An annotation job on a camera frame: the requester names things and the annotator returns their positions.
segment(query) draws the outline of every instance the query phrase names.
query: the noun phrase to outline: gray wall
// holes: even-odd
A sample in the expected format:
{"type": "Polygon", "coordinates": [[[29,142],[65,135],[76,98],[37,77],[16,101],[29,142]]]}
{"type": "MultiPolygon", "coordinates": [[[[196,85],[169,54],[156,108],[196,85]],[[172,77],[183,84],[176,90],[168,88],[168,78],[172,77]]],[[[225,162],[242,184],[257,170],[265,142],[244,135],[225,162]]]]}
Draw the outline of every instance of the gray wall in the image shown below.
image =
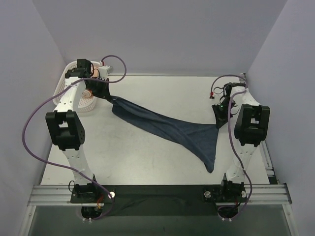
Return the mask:
{"type": "Polygon", "coordinates": [[[314,12],[314,0],[288,0],[248,73],[251,91],[271,108],[267,145],[302,236],[315,232],[314,12]]]}
{"type": "Polygon", "coordinates": [[[248,71],[286,0],[33,2],[67,62],[117,54],[129,72],[219,75],[248,71]]]}
{"type": "MultiPolygon", "coordinates": [[[[40,163],[24,151],[21,132],[38,103],[52,95],[64,61],[31,0],[0,1],[0,235],[17,235],[40,163]]],[[[51,142],[45,107],[27,141],[47,157],[51,142]]]]}

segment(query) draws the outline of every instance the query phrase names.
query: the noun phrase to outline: folded fabric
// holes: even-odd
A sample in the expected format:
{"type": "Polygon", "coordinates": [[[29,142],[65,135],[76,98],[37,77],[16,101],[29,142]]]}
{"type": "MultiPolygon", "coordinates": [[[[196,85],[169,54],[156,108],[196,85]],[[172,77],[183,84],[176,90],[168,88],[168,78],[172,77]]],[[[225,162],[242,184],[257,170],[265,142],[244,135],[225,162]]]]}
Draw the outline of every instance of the folded fabric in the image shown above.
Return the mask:
{"type": "Polygon", "coordinates": [[[212,172],[216,158],[218,129],[215,124],[190,123],[166,117],[121,97],[112,96],[112,112],[126,122],[161,138],[181,144],[212,172]]]}

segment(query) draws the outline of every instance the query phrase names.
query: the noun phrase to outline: gray floor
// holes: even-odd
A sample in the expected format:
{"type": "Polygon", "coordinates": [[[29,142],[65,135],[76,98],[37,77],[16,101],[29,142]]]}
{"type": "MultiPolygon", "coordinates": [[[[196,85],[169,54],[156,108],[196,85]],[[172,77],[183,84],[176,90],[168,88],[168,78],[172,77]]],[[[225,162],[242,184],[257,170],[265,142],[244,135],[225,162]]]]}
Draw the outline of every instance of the gray floor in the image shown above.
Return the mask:
{"type": "Polygon", "coordinates": [[[282,206],[248,206],[233,222],[217,216],[115,216],[83,223],[78,207],[38,206],[29,236],[289,236],[282,206]]]}

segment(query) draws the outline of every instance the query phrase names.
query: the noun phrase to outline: dark blue cloth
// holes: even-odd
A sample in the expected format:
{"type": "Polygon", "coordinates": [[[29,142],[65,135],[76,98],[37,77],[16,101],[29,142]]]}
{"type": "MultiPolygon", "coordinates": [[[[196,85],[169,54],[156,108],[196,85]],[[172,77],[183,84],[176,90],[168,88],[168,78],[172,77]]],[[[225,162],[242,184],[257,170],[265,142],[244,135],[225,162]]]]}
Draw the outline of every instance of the dark blue cloth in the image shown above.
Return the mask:
{"type": "Polygon", "coordinates": [[[218,129],[215,124],[197,124],[166,117],[121,97],[112,96],[112,112],[128,123],[161,138],[183,145],[212,172],[216,158],[218,129]]]}

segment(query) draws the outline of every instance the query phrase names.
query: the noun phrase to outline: white tabletop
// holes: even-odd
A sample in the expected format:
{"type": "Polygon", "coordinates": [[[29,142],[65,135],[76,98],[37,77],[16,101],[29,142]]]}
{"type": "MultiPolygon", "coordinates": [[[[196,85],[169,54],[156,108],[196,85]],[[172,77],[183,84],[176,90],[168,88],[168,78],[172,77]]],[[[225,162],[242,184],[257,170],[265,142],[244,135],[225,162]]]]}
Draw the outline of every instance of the white tabletop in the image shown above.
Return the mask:
{"type": "MultiPolygon", "coordinates": [[[[216,77],[127,76],[110,85],[120,96],[162,115],[195,123],[215,123],[209,99],[216,77]]],[[[237,78],[222,78],[222,86],[237,78]]],[[[95,108],[78,113],[86,131],[84,143],[88,164],[101,184],[220,184],[233,160],[227,125],[219,130],[214,171],[183,146],[164,140],[121,120],[111,112],[112,104],[98,99],[95,108]]],[[[234,127],[236,117],[232,119],[234,127]]],[[[248,167],[254,184],[268,184],[260,148],[248,167]]],[[[68,165],[64,154],[52,146],[49,161],[68,165]]],[[[70,170],[47,165],[41,184],[68,184],[70,170]]]]}

